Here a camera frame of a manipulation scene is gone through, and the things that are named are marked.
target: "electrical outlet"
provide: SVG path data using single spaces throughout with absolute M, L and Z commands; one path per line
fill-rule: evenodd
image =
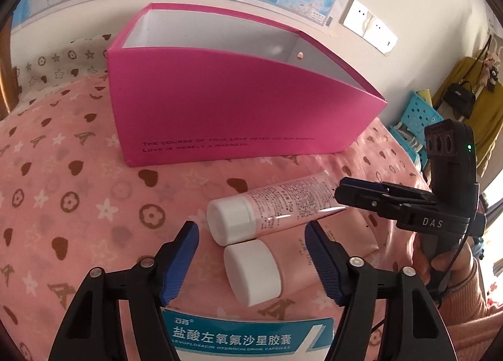
M 398 42 L 389 28 L 360 2 L 353 0 L 343 25 L 363 37 L 381 53 L 387 54 Z
M 372 17 L 369 27 L 363 34 L 363 38 L 381 53 L 389 53 L 398 42 L 398 38 L 389 28 L 375 16 Z
M 360 2 L 353 0 L 343 25 L 358 36 L 363 37 L 371 18 L 372 14 L 370 11 Z

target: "blue basket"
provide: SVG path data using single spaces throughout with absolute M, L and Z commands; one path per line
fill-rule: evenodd
M 419 158 L 421 159 L 421 170 L 423 170 L 426 166 L 426 163 L 428 162 L 428 153 L 426 152 L 426 148 L 421 148 L 418 154 Z
M 415 164 L 416 163 L 416 160 L 417 160 L 417 152 L 414 151 L 414 148 L 412 148 L 408 142 L 405 140 L 405 138 L 403 138 L 400 133 L 395 130 L 393 128 L 392 125 L 390 125 L 388 127 L 388 130 L 390 132 L 390 134 L 395 138 L 396 142 L 398 142 L 400 144 L 400 146 L 406 150 L 406 152 L 408 153 L 409 157 L 411 158 L 412 162 Z
M 437 113 L 419 94 L 412 93 L 401 122 L 426 146 L 424 127 L 443 121 L 444 118 Z

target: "lotion tube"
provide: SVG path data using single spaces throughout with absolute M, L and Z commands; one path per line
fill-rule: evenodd
M 305 224 L 344 209 L 334 198 L 336 184 L 326 171 L 293 181 L 215 199 L 207 220 L 221 246 Z

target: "open box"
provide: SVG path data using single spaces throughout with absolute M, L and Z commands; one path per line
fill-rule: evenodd
M 108 70 L 129 166 L 339 152 L 386 106 L 306 33 L 208 6 L 147 6 Z

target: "white lid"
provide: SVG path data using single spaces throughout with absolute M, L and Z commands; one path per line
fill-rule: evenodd
M 206 220 L 213 239 L 220 246 L 255 238 L 257 225 L 252 207 L 242 195 L 212 200 Z
M 227 246 L 223 262 L 232 291 L 244 306 L 280 296 L 280 271 L 271 251 L 261 240 Z

